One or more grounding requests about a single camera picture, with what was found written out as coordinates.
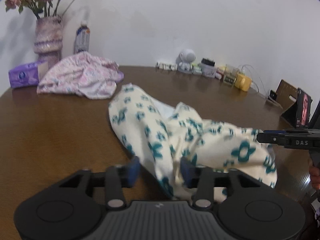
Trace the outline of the person right hand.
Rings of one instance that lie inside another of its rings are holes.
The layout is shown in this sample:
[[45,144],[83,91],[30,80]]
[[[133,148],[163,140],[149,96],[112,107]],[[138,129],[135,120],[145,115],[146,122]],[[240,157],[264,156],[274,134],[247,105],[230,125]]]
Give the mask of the person right hand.
[[315,190],[320,190],[320,169],[311,165],[309,167],[311,185]]

